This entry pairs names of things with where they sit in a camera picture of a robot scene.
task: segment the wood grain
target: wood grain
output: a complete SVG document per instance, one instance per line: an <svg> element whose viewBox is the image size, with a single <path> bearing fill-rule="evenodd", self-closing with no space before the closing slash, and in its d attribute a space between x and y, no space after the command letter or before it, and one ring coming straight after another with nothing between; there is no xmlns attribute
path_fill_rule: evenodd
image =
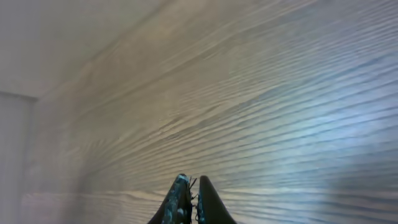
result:
<svg viewBox="0 0 398 224"><path fill-rule="evenodd" d="M0 224L18 224L33 101L0 93Z"/></svg>
<svg viewBox="0 0 398 224"><path fill-rule="evenodd" d="M24 221L146 223L184 172L240 223L398 223L397 12L170 1L36 104Z"/></svg>

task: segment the wooden floor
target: wooden floor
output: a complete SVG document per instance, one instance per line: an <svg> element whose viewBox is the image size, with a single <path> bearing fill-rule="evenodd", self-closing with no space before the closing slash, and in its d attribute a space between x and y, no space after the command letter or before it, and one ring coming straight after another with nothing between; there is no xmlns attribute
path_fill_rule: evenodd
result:
<svg viewBox="0 0 398 224"><path fill-rule="evenodd" d="M146 223L181 172L239 223L398 223L398 1L169 1L33 125L23 223Z"/></svg>

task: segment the wooden surface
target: wooden surface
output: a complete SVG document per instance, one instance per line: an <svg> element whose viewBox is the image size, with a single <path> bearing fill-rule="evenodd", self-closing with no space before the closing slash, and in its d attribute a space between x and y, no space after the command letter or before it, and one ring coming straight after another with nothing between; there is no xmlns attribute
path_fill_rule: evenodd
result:
<svg viewBox="0 0 398 224"><path fill-rule="evenodd" d="M18 224L33 101L0 93L0 224Z"/></svg>
<svg viewBox="0 0 398 224"><path fill-rule="evenodd" d="M24 223L398 223L398 2L170 1L35 106Z"/></svg>

